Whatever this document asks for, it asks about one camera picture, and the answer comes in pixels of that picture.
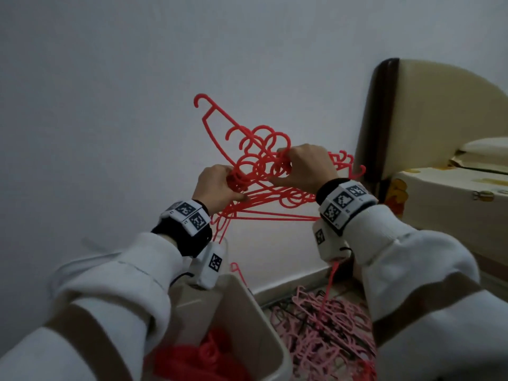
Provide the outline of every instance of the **white sweatshirt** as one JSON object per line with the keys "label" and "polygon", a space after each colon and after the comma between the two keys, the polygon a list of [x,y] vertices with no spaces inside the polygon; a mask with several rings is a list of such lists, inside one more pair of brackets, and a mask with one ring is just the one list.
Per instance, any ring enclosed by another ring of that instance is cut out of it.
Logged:
{"label": "white sweatshirt", "polygon": [[[354,217],[344,238],[363,267],[380,381],[508,379],[508,304],[478,285],[464,246],[383,205]],[[54,318],[0,359],[0,379],[139,380],[168,326],[181,267],[174,244],[140,234],[64,286]]]}

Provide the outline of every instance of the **gray wall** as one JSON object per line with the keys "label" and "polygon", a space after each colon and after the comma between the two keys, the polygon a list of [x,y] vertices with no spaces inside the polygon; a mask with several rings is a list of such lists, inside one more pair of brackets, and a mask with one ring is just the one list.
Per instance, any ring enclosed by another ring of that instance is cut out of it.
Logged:
{"label": "gray wall", "polygon": [[[508,90],[507,16],[507,0],[0,0],[0,353],[46,317],[59,264],[129,243],[224,162],[196,93],[354,152],[387,57]],[[323,266],[310,224],[238,220],[228,238],[254,290]]]}

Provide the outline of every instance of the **headboard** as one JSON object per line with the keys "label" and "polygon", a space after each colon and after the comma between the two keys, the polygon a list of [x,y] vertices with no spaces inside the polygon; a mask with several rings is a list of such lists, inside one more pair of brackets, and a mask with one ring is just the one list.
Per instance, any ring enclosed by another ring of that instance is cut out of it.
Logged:
{"label": "headboard", "polygon": [[464,143],[508,136],[508,96],[459,67],[392,58],[374,71],[363,125],[365,183],[383,200],[393,173],[446,166]]}

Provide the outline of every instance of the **beige plastic container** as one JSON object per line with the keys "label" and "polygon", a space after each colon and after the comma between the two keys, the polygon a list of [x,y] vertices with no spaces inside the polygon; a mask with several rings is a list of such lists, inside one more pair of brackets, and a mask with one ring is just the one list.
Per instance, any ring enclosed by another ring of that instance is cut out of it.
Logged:
{"label": "beige plastic container", "polygon": [[182,284],[172,287],[169,295],[171,320],[163,344],[198,346],[211,327],[220,326],[229,333],[233,353],[253,381],[290,379],[293,366],[288,350],[235,275],[220,275],[212,290],[201,291]]}

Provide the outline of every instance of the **red object in bin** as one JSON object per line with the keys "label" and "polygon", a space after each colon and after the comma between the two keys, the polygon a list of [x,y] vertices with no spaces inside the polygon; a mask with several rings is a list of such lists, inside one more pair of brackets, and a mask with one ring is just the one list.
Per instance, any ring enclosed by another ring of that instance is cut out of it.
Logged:
{"label": "red object in bin", "polygon": [[211,329],[199,347],[182,345],[158,349],[153,373],[171,381],[251,381],[247,369],[233,356],[225,330]]}

